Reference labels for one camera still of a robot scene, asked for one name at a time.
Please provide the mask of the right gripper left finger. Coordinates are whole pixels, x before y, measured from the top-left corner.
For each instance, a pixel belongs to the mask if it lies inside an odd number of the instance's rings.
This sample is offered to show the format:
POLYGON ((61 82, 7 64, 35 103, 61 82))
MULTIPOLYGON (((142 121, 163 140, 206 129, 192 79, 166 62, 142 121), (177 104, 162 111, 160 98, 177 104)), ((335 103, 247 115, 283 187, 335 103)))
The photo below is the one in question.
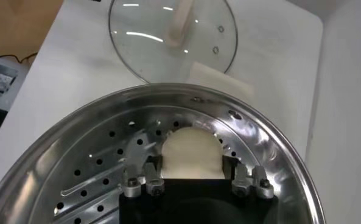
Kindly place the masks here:
POLYGON ((140 169, 137 165, 127 165, 122 172, 122 191, 126 198, 138 198, 142 187, 148 195, 159 197, 164 193, 164 180, 161 177, 162 156, 149 155, 140 169))

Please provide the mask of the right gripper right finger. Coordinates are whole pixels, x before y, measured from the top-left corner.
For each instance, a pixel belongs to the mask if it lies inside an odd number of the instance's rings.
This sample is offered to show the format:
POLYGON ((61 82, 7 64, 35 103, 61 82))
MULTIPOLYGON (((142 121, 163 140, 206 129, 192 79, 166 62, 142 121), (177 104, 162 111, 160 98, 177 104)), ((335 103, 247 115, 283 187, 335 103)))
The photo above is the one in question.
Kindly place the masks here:
POLYGON ((239 158, 223 156, 222 170, 226 179, 231 180, 232 192, 238 197, 253 194, 263 200, 271 200, 275 196, 273 185, 267 178, 265 168, 256 165, 248 173, 248 168, 239 158))

